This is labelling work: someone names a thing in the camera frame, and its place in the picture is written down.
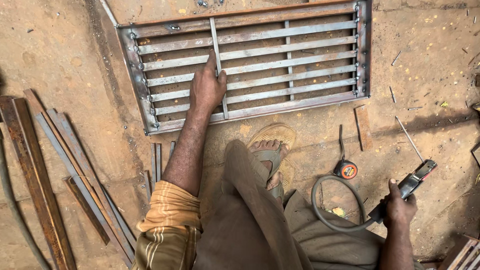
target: black hose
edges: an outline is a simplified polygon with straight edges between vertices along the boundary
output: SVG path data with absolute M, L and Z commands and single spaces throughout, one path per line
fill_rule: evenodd
M 346 185 L 353 192 L 353 195 L 355 195 L 355 198 L 357 198 L 357 201 L 358 201 L 359 206 L 360 206 L 361 216 L 362 216 L 362 219 L 363 219 L 362 224 L 356 225 L 356 226 L 353 226 L 353 227 L 340 227 L 340 226 L 333 225 L 332 223 L 330 223 L 328 220 L 326 220 L 322 216 L 320 208 L 317 206 L 317 199 L 316 199 L 315 195 L 317 194 L 318 186 L 323 181 L 330 180 L 330 179 L 342 182 L 344 185 Z M 312 207 L 313 207 L 313 211 L 315 212 L 315 215 L 317 215 L 318 219 L 320 219 L 325 225 L 327 225 L 328 228 L 330 228 L 334 231 L 342 232 L 342 233 L 356 232 L 356 231 L 365 229 L 368 226 L 372 225 L 373 222 L 374 222 L 373 219 L 367 220 L 367 213 L 365 212 L 365 207 L 363 205 L 360 194 L 355 190 L 355 188 L 347 180 L 345 180 L 341 177 L 338 177 L 336 175 L 330 175 L 330 174 L 329 175 L 324 175 L 324 176 L 320 177 L 315 182 L 315 184 L 313 184 L 313 187 L 312 187 Z
M 20 214 L 18 206 L 15 202 L 15 196 L 13 195 L 12 186 L 10 185 L 10 177 L 8 176 L 7 164 L 5 162 L 5 154 L 3 152 L 3 136 L 1 135 L 1 132 L 0 132 L 0 178 L 1 178 L 1 184 L 3 187 L 3 192 L 5 193 L 5 198 L 7 199 L 8 207 L 12 211 L 13 218 L 17 222 L 18 228 L 22 232 L 25 238 L 25 241 L 27 242 L 28 246 L 32 250 L 33 255 L 35 256 L 36 260 L 40 264 L 40 267 L 43 270 L 50 270 L 50 265 L 47 263 L 45 258 L 43 258 L 42 252 L 40 251 L 35 241 L 33 240 L 33 237 L 30 234 L 30 231 L 28 230 L 27 225 L 25 224 L 25 221 L 22 218 L 22 215 Z

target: tape measure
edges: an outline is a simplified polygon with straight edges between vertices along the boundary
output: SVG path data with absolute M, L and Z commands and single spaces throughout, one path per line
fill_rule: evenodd
M 345 148 L 343 146 L 343 125 L 340 125 L 340 146 L 342 147 L 342 160 L 338 162 L 333 173 L 343 179 L 352 179 L 357 175 L 358 167 L 351 161 L 345 160 Z

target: metal grill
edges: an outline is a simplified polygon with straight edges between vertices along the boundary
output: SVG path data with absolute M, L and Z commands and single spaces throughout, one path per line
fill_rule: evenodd
M 117 25 L 146 135 L 179 130 L 193 73 L 214 49 L 224 123 L 370 97 L 371 1 L 327 0 Z

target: dirty floor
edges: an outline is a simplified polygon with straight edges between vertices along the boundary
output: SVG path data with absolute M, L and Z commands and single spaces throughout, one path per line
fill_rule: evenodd
M 196 1 L 112 1 L 121 23 L 174 18 L 208 12 L 235 11 L 298 3 L 296 0 L 225 0 L 199 7 Z M 462 234 L 478 237 L 479 166 L 470 150 L 479 140 L 479 117 L 469 108 L 480 99 L 471 82 L 479 60 L 480 16 L 476 0 L 374 0 L 372 97 L 367 100 L 211 126 L 204 156 L 200 197 L 203 222 L 208 222 L 220 196 L 223 149 L 228 141 L 248 142 L 272 123 L 297 131 L 288 158 L 296 167 L 292 188 L 307 200 L 314 181 L 329 173 L 340 158 L 338 127 L 344 125 L 347 158 L 360 172 L 351 181 L 365 208 L 372 209 L 388 193 L 389 178 L 403 179 L 418 165 L 415 151 L 399 130 L 398 115 L 424 158 L 439 166 L 417 191 L 419 211 L 411 224 L 414 254 L 422 261 L 442 259 Z M 126 75 L 113 26 L 99 1 L 5 0 L 0 5 L 0 91 L 23 96 L 33 88 L 46 108 L 64 111 L 73 122 L 100 181 L 134 231 L 147 211 L 141 187 L 143 170 L 150 170 L 150 143 L 162 143 L 163 164 L 170 141 L 179 132 L 145 137 Z M 392 60 L 402 50 L 394 66 Z M 395 92 L 392 102 L 389 86 Z M 448 107 L 440 106 L 444 101 Z M 362 152 L 353 108 L 366 104 L 374 148 Z M 412 107 L 423 107 L 408 110 Z M 5 126 L 0 124 L 5 133 Z M 112 245 L 102 246 L 96 233 L 67 192 L 68 173 L 36 125 L 37 137 L 57 196 L 70 245 L 79 269 L 125 269 Z M 5 140 L 13 189 L 34 238 L 49 258 L 12 144 Z M 338 183 L 323 184 L 326 208 L 341 207 L 358 222 L 354 196 Z M 0 192 L 0 269 L 39 269 L 12 219 Z M 383 225 L 373 232 L 386 236 Z

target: foot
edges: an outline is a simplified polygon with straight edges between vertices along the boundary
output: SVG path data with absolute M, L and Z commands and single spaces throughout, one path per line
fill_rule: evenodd
M 278 146 L 280 145 L 279 140 L 274 140 L 274 141 L 260 141 L 260 142 L 254 142 L 252 146 L 249 148 L 251 153 L 258 152 L 258 151 L 263 151 L 263 150 L 277 150 Z M 282 144 L 282 147 L 280 148 L 280 158 L 283 160 L 289 151 L 289 146 L 287 144 Z M 262 164 L 269 170 L 272 170 L 272 162 L 271 161 L 262 161 Z M 271 190 L 272 188 L 278 186 L 283 180 L 283 175 L 281 172 L 276 172 L 270 179 L 267 181 L 266 189 Z M 278 197 L 277 201 L 279 201 L 280 204 L 282 204 L 281 198 Z

